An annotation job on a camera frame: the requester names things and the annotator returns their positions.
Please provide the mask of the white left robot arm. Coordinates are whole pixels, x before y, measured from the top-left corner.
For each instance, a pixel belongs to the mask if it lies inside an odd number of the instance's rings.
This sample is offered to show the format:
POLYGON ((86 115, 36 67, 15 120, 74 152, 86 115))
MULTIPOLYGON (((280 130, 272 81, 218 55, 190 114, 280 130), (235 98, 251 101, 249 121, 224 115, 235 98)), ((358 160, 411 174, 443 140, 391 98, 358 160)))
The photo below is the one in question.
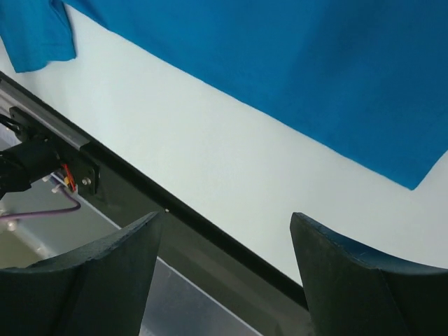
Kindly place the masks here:
POLYGON ((1 196, 24 192, 32 183, 57 171, 64 162, 62 140, 21 108, 9 108, 1 124, 19 144, 1 151, 1 196))

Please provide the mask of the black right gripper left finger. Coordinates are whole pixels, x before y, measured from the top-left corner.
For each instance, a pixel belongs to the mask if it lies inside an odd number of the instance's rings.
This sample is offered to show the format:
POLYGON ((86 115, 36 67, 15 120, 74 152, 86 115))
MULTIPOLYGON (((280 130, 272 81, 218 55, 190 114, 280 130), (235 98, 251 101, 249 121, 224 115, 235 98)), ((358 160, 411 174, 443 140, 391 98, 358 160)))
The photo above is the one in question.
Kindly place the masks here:
POLYGON ((153 212, 67 253, 1 270, 2 335, 138 335, 160 245, 153 212))

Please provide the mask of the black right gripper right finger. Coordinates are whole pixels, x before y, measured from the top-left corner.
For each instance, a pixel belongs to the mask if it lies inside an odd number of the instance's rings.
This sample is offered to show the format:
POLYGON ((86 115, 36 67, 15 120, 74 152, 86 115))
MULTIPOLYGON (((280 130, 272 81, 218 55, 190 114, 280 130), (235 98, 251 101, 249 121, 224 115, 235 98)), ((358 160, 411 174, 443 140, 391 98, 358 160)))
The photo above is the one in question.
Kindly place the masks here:
POLYGON ((316 335, 446 335, 447 270, 398 258, 294 213, 290 233, 316 335))

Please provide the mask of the blue polo t-shirt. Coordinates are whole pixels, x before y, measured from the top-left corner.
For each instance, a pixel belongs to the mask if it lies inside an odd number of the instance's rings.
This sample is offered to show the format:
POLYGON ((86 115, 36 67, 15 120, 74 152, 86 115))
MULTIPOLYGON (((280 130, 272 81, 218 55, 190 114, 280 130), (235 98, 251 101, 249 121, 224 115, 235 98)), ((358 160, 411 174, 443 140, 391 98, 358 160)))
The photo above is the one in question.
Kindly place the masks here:
POLYGON ((16 72, 75 58, 67 6, 406 188, 447 152, 446 1, 2 1, 16 72))

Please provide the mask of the aluminium side rail left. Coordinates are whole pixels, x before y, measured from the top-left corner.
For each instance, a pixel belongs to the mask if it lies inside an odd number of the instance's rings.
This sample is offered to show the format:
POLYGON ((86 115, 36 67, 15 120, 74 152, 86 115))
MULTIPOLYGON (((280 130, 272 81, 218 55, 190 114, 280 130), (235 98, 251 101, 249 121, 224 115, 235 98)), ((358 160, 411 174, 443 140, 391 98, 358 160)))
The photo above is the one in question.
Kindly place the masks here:
POLYGON ((39 121, 43 126, 63 138, 63 140, 71 144, 74 148, 79 150, 82 146, 90 142, 88 138, 53 115, 49 108, 43 107, 38 102, 29 98, 5 78, 1 78, 1 94, 5 94, 6 98, 14 106, 21 108, 27 115, 39 121))

